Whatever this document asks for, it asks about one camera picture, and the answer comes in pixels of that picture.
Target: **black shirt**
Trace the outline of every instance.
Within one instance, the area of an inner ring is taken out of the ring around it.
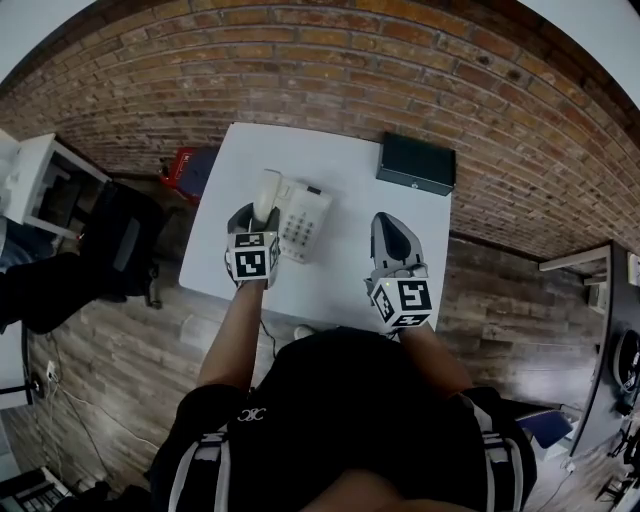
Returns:
[[[536,469],[522,430],[504,414],[495,390],[465,394],[516,440],[526,499]],[[406,499],[486,505],[484,447],[473,412],[460,397],[438,400],[404,348],[373,333],[340,328],[287,345],[249,396],[224,385],[189,393],[152,467],[156,510],[167,510],[189,446],[227,423],[231,512],[297,512],[346,469],[377,473]],[[194,461],[178,511],[212,511],[216,480],[216,463]]]

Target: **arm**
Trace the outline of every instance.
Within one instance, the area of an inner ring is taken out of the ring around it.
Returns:
[[[428,323],[401,331],[400,343],[441,398],[447,399],[473,387],[465,367],[437,338]]]
[[[248,392],[253,376],[262,312],[263,280],[247,281],[236,291],[198,377],[198,387],[226,384]]]

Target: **white telephone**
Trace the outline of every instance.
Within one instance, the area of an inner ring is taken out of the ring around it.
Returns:
[[[280,209],[280,251],[300,263],[311,250],[326,217],[331,197],[321,190],[288,180],[278,171],[265,169],[253,203],[252,230],[261,229],[274,207]]]

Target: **power outlet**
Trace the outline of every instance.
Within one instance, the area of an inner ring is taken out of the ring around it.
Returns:
[[[53,361],[49,361],[47,363],[47,380],[49,382],[58,382],[58,368],[56,367],[56,363]]]

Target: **wooden floor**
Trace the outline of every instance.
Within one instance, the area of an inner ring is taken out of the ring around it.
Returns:
[[[166,207],[176,199],[169,194],[161,202]],[[187,211],[171,221],[161,252],[179,258],[192,219]],[[153,445],[163,442],[177,404],[193,388],[226,307],[224,301],[181,288],[178,270],[178,264],[162,267],[161,311],[146,308],[141,299],[94,302],[53,336],[32,338],[34,368],[44,375],[53,360],[62,382],[47,401],[2,412],[23,470],[46,464],[80,488],[105,478],[119,490],[146,485],[143,474],[156,451]],[[450,240],[438,333],[476,383],[495,386],[509,398],[581,407],[602,327],[602,317],[586,307],[584,293],[574,274],[543,274],[530,261]],[[267,327],[278,347],[292,339],[293,325],[268,321]],[[255,382],[268,371],[271,354],[271,340],[261,336]],[[537,510],[556,490],[566,475],[561,462],[540,465],[528,510]],[[613,471],[620,471],[617,463],[600,450],[576,465],[545,512],[608,510],[593,497]]]

